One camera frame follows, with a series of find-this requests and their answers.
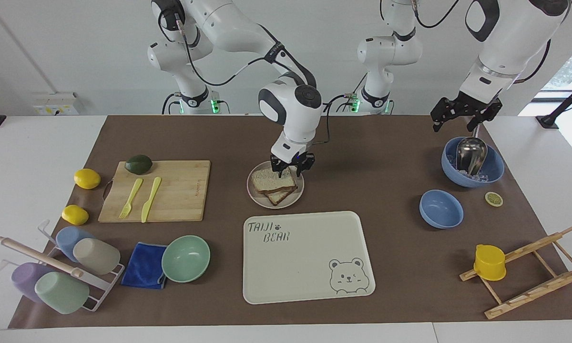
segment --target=green bowl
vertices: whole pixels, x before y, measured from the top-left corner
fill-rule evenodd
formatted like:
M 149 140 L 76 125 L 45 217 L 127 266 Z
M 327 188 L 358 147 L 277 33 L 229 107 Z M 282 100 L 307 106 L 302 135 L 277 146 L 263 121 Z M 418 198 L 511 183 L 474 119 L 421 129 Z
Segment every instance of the green bowl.
M 201 237 L 182 236 L 163 253 L 163 273 L 173 282 L 192 282 L 203 275 L 210 264 L 210 247 Z

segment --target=blue cloth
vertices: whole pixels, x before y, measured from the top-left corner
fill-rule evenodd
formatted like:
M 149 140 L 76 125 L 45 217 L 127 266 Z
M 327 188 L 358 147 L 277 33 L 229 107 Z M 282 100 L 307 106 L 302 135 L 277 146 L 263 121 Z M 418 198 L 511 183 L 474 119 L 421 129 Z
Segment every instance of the blue cloth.
M 165 275 L 161 267 L 161 258 L 167 245 L 146 244 L 138 242 L 121 284 L 123 286 L 163 289 Z

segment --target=bread slice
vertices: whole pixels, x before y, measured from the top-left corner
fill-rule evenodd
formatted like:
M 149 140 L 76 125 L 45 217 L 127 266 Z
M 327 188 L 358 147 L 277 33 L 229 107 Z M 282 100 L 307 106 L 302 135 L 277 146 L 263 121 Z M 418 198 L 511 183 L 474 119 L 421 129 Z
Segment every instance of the bread slice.
M 290 168 L 284 169 L 282 177 L 271 169 L 257 170 L 252 174 L 254 189 L 261 194 L 276 193 L 278 191 L 294 191 L 295 179 L 290 173 Z
M 288 191 L 277 191 L 275 193 L 265 194 L 265 197 L 269 199 L 269 201 L 271 202 L 271 204 L 273 204 L 273 206 L 277 206 L 280 204 L 280 202 L 283 202 L 283 200 L 286 199 L 286 197 L 292 194 L 292 192 L 296 191 L 296 189 L 297 187 L 295 186 L 293 189 L 290 189 Z

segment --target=yellow plastic knife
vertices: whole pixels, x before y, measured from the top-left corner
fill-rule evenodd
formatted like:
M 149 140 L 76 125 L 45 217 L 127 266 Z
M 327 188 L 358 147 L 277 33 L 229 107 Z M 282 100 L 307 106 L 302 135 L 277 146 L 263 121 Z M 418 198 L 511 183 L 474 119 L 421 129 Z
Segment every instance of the yellow plastic knife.
M 142 206 L 142 222 L 146 223 L 146 219 L 148 219 L 148 213 L 151 212 L 151 205 L 153 204 L 153 200 L 155 199 L 155 195 L 157 195 L 157 191 L 159 189 L 159 185 L 161 184 L 161 178 L 156 177 L 153 181 L 153 189 L 151 189 L 151 196 Z

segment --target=bear drawing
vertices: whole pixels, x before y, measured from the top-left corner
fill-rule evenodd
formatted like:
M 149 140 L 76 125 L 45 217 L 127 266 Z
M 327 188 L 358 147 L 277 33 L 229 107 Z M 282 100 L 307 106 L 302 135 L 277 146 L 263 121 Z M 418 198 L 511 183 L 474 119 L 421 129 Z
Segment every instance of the bear drawing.
M 351 262 L 339 262 L 332 259 L 329 267 L 332 270 L 330 287 L 337 294 L 366 293 L 369 285 L 368 276 L 362 269 L 362 259 L 354 258 Z

